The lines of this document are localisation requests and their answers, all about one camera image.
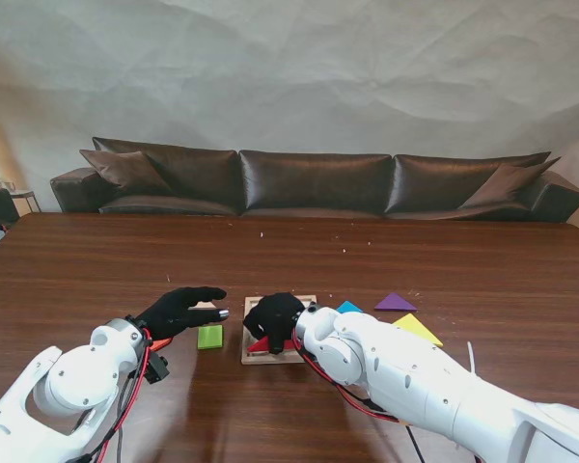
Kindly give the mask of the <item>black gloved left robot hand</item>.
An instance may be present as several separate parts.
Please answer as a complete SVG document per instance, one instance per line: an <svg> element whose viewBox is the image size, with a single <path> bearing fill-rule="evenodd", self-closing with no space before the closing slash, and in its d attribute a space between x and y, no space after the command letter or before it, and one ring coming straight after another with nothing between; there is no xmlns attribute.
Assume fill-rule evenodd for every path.
<svg viewBox="0 0 579 463"><path fill-rule="evenodd" d="M221 322L227 310L197 309L199 303L219 301L227 292L219 287L179 287L162 295L149 308L134 317L134 323L147 328L152 340L173 338L184 330Z"/></svg>

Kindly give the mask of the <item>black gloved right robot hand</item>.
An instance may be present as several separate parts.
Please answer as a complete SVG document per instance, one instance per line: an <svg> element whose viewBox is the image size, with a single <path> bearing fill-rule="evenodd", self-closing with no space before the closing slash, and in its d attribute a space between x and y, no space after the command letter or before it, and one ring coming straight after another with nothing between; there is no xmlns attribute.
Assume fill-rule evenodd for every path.
<svg viewBox="0 0 579 463"><path fill-rule="evenodd" d="M303 303L289 292L266 295L244 317L243 326L257 340L267 337L268 352L278 355L284 351L285 341L291 340L304 310Z"/></svg>

